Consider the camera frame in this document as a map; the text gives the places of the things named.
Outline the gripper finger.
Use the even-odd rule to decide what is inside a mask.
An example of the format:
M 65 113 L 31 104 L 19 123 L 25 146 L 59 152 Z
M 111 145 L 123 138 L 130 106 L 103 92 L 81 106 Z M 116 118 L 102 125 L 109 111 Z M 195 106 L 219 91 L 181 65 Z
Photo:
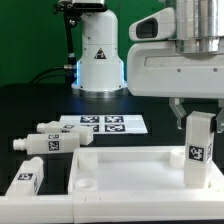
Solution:
M 212 118 L 211 131 L 217 133 L 224 132 L 224 107 L 221 109 L 217 116 L 214 116 Z
M 183 102 L 183 98 L 171 97 L 169 99 L 169 106 L 177 118 L 177 127 L 179 129 L 183 129 L 185 127 L 186 111 L 184 110 Z

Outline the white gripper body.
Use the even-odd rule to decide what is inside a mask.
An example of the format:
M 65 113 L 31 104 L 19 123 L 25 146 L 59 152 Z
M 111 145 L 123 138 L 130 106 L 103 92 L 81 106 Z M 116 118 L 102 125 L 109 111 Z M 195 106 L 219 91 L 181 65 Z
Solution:
M 178 54 L 172 41 L 135 44 L 127 84 L 135 96 L 224 99 L 224 50 Z

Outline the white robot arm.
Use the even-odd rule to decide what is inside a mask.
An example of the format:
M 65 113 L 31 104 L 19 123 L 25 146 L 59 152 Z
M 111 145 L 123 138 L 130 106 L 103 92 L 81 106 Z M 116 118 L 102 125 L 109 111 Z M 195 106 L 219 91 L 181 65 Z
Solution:
M 104 0 L 72 0 L 82 12 L 82 56 L 72 88 L 89 96 L 126 88 L 135 96 L 167 97 L 178 126 L 181 100 L 216 99 L 212 129 L 224 131 L 224 0 L 158 0 L 164 8 L 129 27 L 134 45 L 118 56 L 118 20 Z

